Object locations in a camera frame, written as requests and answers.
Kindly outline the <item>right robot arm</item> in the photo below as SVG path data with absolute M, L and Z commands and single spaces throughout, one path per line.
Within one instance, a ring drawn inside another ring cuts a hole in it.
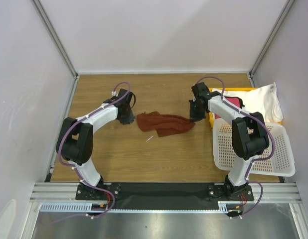
M 191 87 L 190 121 L 196 122 L 212 112 L 232 127 L 233 167 L 225 177 L 223 194 L 236 200 L 248 186 L 248 176 L 256 157 L 263 154 L 272 137 L 260 112 L 250 113 L 228 101 L 220 92 L 211 92 L 203 83 Z

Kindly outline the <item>brown cloth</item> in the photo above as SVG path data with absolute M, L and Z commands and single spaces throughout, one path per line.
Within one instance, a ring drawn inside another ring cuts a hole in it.
M 160 114 L 159 112 L 141 113 L 137 125 L 143 132 L 155 130 L 158 137 L 186 133 L 194 128 L 195 123 L 182 116 Z

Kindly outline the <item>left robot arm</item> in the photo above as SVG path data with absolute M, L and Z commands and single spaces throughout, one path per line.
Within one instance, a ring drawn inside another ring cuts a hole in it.
M 104 179 L 92 161 L 94 134 L 114 120 L 120 124 L 132 123 L 135 117 L 131 101 L 136 103 L 133 92 L 125 89 L 112 91 L 112 97 L 92 112 L 82 117 L 64 119 L 56 153 L 60 163 L 70 166 L 79 176 L 77 200 L 111 199 L 110 193 L 104 189 Z

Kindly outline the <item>white perforated plastic basket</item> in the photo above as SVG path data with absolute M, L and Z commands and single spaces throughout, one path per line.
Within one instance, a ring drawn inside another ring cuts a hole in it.
M 275 152 L 266 161 L 253 163 L 252 174 L 291 177 L 295 174 L 295 161 L 286 129 L 279 123 L 266 123 L 275 142 Z M 213 123 L 213 156 L 217 168 L 232 170 L 236 153 L 232 147 L 232 127 L 223 119 Z

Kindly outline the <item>aluminium frame post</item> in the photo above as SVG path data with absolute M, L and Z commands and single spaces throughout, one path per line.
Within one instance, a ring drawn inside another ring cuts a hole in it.
M 45 26 L 48 34 L 50 35 L 54 45 L 56 46 L 59 54 L 61 55 L 64 63 L 66 64 L 68 70 L 70 71 L 71 75 L 76 79 L 78 77 L 78 73 L 76 72 L 73 63 L 71 62 L 66 49 L 64 48 L 58 33 L 55 30 L 55 27 L 53 26 L 52 21 L 50 20 L 50 17 L 48 16 L 42 2 L 40 0 L 30 0 L 32 5 L 34 6 L 35 10 L 37 11 L 41 21 L 43 22 L 43 25 Z
M 268 52 L 270 46 L 272 45 L 276 35 L 278 34 L 280 28 L 284 24 L 285 19 L 287 18 L 289 12 L 291 11 L 293 5 L 295 4 L 295 0 L 287 0 L 286 3 L 283 6 L 282 11 L 280 12 L 273 28 L 271 29 L 260 53 L 258 54 L 251 70 L 249 71 L 248 75 L 250 79 L 253 78 L 254 74 L 256 73 L 259 65 L 261 64 L 263 58 L 265 57 L 266 53 Z

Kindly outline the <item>aluminium frame post left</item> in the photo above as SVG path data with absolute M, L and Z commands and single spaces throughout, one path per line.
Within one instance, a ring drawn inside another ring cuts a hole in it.
M 48 34 L 50 35 L 54 45 L 56 46 L 59 54 L 61 55 L 64 63 L 66 64 L 68 70 L 70 71 L 71 75 L 76 79 L 78 77 L 78 73 L 76 72 L 73 63 L 71 62 L 66 49 L 64 48 L 58 33 L 55 30 L 55 27 L 53 26 L 52 21 L 50 20 L 50 17 L 48 16 L 42 2 L 40 0 L 30 0 L 32 5 L 34 6 L 35 10 L 37 11 L 41 21 L 43 22 L 43 25 L 45 26 Z

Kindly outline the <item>white towel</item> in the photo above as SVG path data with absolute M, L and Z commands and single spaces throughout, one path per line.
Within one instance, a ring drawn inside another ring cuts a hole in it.
M 260 88 L 226 88 L 225 97 L 239 97 L 244 103 L 244 110 L 260 112 L 265 122 L 281 123 L 283 113 L 277 95 L 268 94 L 268 85 Z

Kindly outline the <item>pink cloth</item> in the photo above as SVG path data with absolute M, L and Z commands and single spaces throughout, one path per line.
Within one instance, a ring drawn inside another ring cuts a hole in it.
M 240 111 L 244 108 L 244 103 L 239 97 L 213 97 L 209 106 L 215 119 L 223 119 L 231 123 L 236 118 L 241 118 Z

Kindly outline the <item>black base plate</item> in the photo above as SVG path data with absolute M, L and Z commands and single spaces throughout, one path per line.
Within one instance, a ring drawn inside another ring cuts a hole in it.
M 105 201 L 112 193 L 114 209 L 123 210 L 213 210 L 218 202 L 233 204 L 254 200 L 251 186 L 230 195 L 222 183 L 104 183 L 102 192 L 82 183 L 77 186 L 76 200 Z

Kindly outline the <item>white towel label tag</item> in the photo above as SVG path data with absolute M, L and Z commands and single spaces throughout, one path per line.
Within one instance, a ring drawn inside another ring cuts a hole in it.
M 271 85 L 268 86 L 268 94 L 277 94 L 277 86 L 276 83 L 273 83 Z

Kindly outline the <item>aluminium frame post right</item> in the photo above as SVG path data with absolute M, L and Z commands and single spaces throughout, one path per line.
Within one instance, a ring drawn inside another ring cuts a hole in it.
M 261 64 L 263 58 L 265 57 L 266 53 L 268 52 L 270 46 L 272 45 L 276 35 L 278 34 L 280 28 L 284 24 L 285 19 L 287 18 L 289 12 L 291 11 L 293 5 L 295 4 L 295 0 L 287 0 L 286 3 L 283 6 L 282 11 L 280 12 L 273 28 L 271 29 L 260 53 L 258 54 L 251 70 L 249 71 L 248 75 L 250 79 L 253 78 L 254 74 L 256 73 L 259 65 Z

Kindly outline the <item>aluminium front rail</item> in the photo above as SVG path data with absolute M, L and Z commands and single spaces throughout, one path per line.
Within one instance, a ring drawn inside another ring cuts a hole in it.
M 206 191 L 208 183 L 106 183 L 114 195 L 123 192 L 136 193 L 140 191 L 167 192 L 169 190 L 198 192 Z M 35 183 L 32 190 L 31 202 L 75 202 L 75 196 L 80 194 L 78 182 Z M 295 183 L 263 183 L 261 203 L 301 203 L 301 196 Z

